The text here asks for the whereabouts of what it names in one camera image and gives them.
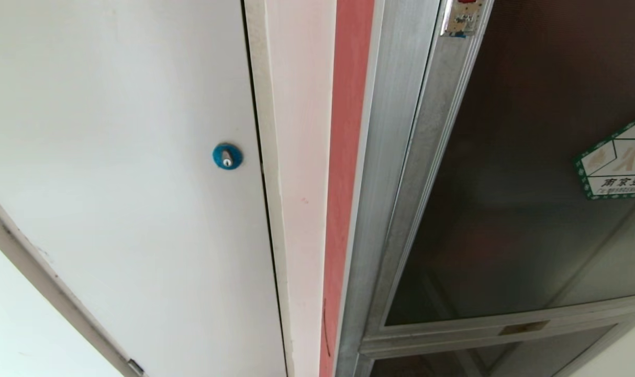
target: white trim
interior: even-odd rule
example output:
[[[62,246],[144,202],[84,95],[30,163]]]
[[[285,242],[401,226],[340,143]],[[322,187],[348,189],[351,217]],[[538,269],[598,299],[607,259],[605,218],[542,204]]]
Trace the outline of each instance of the white trim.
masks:
[[[284,218],[282,216],[282,193],[280,167],[277,157],[277,135],[273,83],[269,52],[269,31],[267,29],[266,6],[264,0],[244,0],[246,26],[248,29],[248,50],[252,66],[252,81],[257,108],[262,172],[266,192],[266,207],[269,212],[271,244],[275,263],[276,287],[282,341],[288,377],[294,377],[293,344],[291,336],[291,316],[289,313],[289,286],[287,279],[287,253],[284,238]]]

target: sticker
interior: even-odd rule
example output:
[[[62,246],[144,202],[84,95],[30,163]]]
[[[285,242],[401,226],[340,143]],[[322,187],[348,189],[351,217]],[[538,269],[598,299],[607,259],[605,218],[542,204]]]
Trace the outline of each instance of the sticker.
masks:
[[[573,160],[592,200],[635,198],[635,121]]]

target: door frame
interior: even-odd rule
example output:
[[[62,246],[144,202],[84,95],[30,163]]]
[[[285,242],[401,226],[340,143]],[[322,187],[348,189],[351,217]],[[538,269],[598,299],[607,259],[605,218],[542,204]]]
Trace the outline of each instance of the door frame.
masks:
[[[429,193],[485,34],[440,36],[450,0],[375,1],[376,66],[353,244],[344,272],[336,377],[368,377],[376,359],[508,343],[614,325],[558,375],[581,367],[635,326],[635,296],[528,313],[385,326]],[[499,337],[502,326],[549,320],[542,331]]]

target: glass pane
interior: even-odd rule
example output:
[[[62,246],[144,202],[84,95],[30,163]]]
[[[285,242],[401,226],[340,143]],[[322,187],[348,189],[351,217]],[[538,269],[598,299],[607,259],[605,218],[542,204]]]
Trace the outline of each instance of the glass pane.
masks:
[[[612,327],[532,341],[376,360],[371,377],[552,377]]]
[[[572,165],[634,119],[635,0],[497,0],[387,324],[634,295],[635,198]]]

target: keyhole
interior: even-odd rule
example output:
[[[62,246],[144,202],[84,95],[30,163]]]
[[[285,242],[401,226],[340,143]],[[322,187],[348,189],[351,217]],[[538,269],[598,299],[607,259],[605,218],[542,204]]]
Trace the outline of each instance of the keyhole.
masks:
[[[231,158],[231,153],[229,153],[228,150],[222,151],[222,164],[225,167],[230,167],[231,165],[233,165],[233,159]]]

